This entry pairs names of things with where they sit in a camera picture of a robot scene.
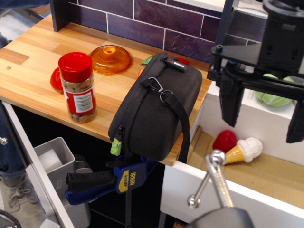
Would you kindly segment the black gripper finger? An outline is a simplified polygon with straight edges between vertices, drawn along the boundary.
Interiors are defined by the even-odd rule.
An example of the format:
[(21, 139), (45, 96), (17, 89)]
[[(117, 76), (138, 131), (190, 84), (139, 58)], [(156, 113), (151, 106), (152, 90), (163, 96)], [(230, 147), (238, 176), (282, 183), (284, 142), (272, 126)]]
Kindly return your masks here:
[(287, 143), (299, 143), (304, 140), (304, 101), (298, 101), (287, 132)]
[(222, 119), (231, 127), (237, 123), (243, 94), (244, 87), (240, 81), (224, 81), (220, 86)]

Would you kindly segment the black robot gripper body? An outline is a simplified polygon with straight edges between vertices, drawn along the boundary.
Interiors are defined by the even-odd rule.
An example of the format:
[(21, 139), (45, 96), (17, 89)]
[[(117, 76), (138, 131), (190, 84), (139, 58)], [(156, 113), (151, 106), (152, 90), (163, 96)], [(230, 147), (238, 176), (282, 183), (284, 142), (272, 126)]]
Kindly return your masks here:
[(304, 98), (304, 87), (284, 81), (287, 76), (303, 78), (298, 50), (276, 51), (270, 45), (223, 46), (212, 48), (214, 57), (208, 79), (220, 88), (221, 99), (241, 100), (245, 89), (278, 95), (292, 100)]

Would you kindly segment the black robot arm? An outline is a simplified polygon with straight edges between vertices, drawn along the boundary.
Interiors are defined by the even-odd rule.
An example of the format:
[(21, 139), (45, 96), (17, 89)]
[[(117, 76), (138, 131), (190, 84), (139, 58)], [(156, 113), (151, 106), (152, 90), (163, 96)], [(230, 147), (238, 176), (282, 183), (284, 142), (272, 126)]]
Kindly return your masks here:
[(235, 126), (245, 89), (296, 100), (286, 141), (304, 139), (304, 86), (286, 77), (304, 76), (304, 3), (301, 0), (265, 0), (268, 13), (263, 39), (248, 46), (224, 46), (236, 0), (227, 0), (212, 48), (208, 79), (219, 88), (222, 119)]

